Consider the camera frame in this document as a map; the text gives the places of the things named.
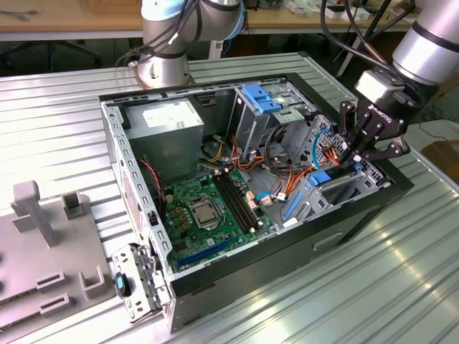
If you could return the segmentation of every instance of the desk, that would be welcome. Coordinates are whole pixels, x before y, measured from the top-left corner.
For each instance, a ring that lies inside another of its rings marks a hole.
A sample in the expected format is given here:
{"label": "desk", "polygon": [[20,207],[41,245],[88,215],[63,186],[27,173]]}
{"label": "desk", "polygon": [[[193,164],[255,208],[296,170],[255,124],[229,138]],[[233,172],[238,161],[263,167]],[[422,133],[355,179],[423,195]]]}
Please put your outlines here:
{"label": "desk", "polygon": [[[335,108],[353,97],[298,54],[193,61],[190,72],[198,83],[298,72]],[[82,190],[107,258],[134,242],[98,107],[98,95],[140,88],[131,71],[9,77],[0,85],[0,177],[36,178],[46,199]],[[415,187],[355,240],[173,335],[162,314],[131,327],[114,297],[18,343],[456,343],[458,188],[416,152],[392,162]],[[11,185],[2,186],[4,210]]]}
{"label": "desk", "polygon": [[[141,15],[91,14],[86,0],[0,0],[0,9],[40,9],[41,13],[25,22],[0,16],[0,41],[53,39],[104,39],[142,37]],[[251,34],[300,34],[322,32],[317,13],[297,16],[287,9],[249,10]],[[363,28],[369,22],[359,22]],[[349,23],[329,19],[332,32],[345,32]],[[381,20],[381,25],[388,22]],[[391,31],[407,31],[411,24],[401,21]]]}

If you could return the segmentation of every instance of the motherboard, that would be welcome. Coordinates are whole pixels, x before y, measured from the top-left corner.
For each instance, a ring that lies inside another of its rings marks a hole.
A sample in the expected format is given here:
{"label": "motherboard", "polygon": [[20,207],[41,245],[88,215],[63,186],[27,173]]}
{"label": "motherboard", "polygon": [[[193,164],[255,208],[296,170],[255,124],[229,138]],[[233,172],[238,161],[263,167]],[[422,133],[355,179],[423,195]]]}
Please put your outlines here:
{"label": "motherboard", "polygon": [[164,226],[173,247],[168,261],[175,272],[276,232],[263,209],[251,203],[238,170],[214,173],[164,190]]}

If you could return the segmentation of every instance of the yellow wire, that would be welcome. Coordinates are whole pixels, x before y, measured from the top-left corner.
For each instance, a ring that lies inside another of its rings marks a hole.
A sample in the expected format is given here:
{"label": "yellow wire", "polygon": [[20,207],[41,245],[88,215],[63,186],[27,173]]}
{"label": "yellow wire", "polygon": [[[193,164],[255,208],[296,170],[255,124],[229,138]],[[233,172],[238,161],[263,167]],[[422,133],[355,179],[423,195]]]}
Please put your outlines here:
{"label": "yellow wire", "polygon": [[223,142],[220,142],[220,146],[218,148],[218,153],[216,154],[215,157],[213,157],[212,159],[208,160],[210,163],[213,163],[213,162],[217,161],[218,159],[220,159],[220,156],[222,154],[222,148],[223,148]]}

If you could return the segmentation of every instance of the wooden table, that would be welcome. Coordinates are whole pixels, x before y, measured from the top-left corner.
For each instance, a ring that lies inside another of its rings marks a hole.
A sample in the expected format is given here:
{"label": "wooden table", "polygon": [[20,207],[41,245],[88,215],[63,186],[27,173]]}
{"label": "wooden table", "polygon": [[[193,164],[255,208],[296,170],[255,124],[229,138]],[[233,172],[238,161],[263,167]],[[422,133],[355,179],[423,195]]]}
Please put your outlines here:
{"label": "wooden table", "polygon": [[[30,21],[0,15],[0,41],[51,39],[103,39],[142,37],[141,15],[91,14],[86,0],[0,0],[0,9],[41,12]],[[318,13],[298,16],[287,9],[249,10],[250,34],[300,34],[321,32]],[[359,22],[363,28],[370,20]],[[345,32],[349,23],[329,19],[332,32]],[[401,21],[391,31],[407,31],[410,23]]]}

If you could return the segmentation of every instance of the open computer tower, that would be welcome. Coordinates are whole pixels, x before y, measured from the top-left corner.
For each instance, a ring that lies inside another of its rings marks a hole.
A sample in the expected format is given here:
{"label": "open computer tower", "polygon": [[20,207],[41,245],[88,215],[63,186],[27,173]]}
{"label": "open computer tower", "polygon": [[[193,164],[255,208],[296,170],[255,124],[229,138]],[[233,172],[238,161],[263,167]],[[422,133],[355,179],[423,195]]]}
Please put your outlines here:
{"label": "open computer tower", "polygon": [[412,183],[339,164],[339,114],[297,74],[102,96],[138,242],[113,255],[133,324],[170,330],[353,239]]}

